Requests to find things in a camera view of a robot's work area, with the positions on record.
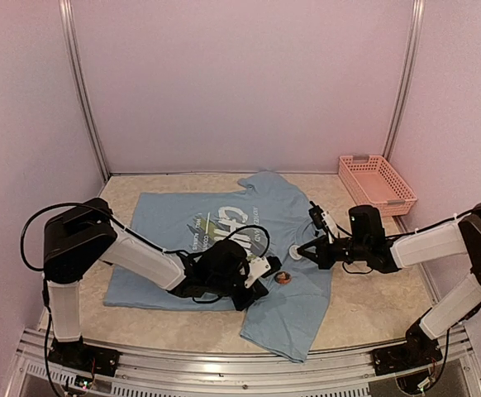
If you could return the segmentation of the silver round brooch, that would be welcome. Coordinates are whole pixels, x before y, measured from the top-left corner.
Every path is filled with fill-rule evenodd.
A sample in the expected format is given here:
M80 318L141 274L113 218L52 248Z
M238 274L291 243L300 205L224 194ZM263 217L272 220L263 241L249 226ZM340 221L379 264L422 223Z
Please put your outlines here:
M295 261L299 261L302 259L302 256L298 253L298 246L292 245L290 246L288 250L288 254L290 255L291 258L293 258Z

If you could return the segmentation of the orange round brooch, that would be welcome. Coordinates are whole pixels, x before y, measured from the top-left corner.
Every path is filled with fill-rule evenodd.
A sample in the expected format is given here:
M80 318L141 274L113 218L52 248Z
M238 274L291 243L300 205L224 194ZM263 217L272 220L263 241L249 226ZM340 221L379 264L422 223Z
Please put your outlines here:
M286 285L290 283L292 276L286 271L279 271L274 275L274 281L280 285Z

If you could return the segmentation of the light blue printed t-shirt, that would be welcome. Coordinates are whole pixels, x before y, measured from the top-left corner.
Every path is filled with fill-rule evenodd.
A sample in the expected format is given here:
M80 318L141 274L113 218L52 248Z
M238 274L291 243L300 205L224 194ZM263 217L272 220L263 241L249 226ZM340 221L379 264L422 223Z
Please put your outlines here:
M226 236L249 256L277 256L286 283L270 276L269 291L246 311L243 339L300 363L316 338L331 295L329 270L289 255L315 237L306 194L281 175L259 172L239 179L240 191L140 195L131 229L168 250L205 251Z

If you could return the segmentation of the pink plastic basket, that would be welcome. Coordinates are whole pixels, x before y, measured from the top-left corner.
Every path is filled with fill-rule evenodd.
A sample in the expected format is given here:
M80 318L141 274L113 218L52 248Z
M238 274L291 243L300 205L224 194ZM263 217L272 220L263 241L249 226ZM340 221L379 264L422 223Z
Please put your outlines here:
M381 155L342 155L338 175L357 205L369 204L382 217L407 215L417 196Z

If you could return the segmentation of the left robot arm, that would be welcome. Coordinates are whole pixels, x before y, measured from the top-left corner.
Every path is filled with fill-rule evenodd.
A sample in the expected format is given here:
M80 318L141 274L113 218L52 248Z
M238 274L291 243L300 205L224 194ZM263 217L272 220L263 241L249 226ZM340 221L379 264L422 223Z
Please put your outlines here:
M92 359L81 340L79 284L98 261L117 265L181 299L199 302L203 295L233 301L237 311L250 307L268 290L261 280L280 268L275 256L250 258L232 235L189 253L148 241L115 219L107 202L63 203L64 211L44 227L44 281L60 355L76 368Z

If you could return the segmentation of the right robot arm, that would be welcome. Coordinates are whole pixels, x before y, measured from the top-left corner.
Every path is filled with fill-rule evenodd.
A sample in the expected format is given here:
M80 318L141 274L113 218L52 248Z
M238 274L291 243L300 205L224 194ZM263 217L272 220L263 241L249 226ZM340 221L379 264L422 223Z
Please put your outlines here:
M437 348L440 336L480 310L481 203L428 227L391 236L383 228L379 210L371 205L349 210L351 231L345 237L336 235L338 225L320 206L313 204L309 214L323 234L301 246L291 246L289 255L295 260L308 259L321 270L329 270L337 262L363 261L371 270L389 274L440 258L469 258L469 273L407 330L406 342L398 350L403 365L418 366Z

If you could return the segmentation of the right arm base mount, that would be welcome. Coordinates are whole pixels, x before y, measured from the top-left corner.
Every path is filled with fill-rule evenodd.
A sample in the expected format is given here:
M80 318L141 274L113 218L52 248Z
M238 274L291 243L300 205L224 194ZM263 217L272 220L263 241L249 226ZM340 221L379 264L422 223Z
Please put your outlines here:
M371 352L376 376L408 371L443 359L440 348L412 350L407 344L373 349Z

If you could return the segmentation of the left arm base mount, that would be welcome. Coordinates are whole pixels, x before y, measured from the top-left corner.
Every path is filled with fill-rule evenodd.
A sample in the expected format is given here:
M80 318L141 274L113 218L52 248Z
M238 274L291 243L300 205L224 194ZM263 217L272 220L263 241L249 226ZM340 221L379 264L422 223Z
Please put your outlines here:
M50 349L49 362L88 372L91 375L114 377L121 353L117 350L88 344L64 343Z

